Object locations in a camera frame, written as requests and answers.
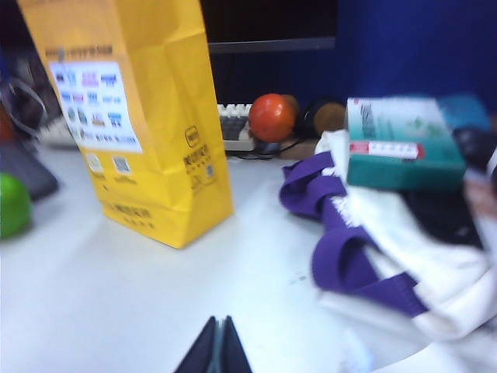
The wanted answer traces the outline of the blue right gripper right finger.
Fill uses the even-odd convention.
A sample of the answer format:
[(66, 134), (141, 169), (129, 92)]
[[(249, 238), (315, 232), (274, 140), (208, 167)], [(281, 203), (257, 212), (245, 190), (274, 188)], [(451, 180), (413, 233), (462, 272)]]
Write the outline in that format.
[(230, 316), (227, 316), (224, 321), (222, 371), (224, 373), (252, 373), (242, 342)]

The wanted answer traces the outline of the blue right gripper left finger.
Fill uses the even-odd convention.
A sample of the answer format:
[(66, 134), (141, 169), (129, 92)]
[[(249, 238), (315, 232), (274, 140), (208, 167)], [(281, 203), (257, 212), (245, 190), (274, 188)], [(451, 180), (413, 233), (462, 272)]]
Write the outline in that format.
[(211, 316), (175, 372), (222, 372), (222, 321)]

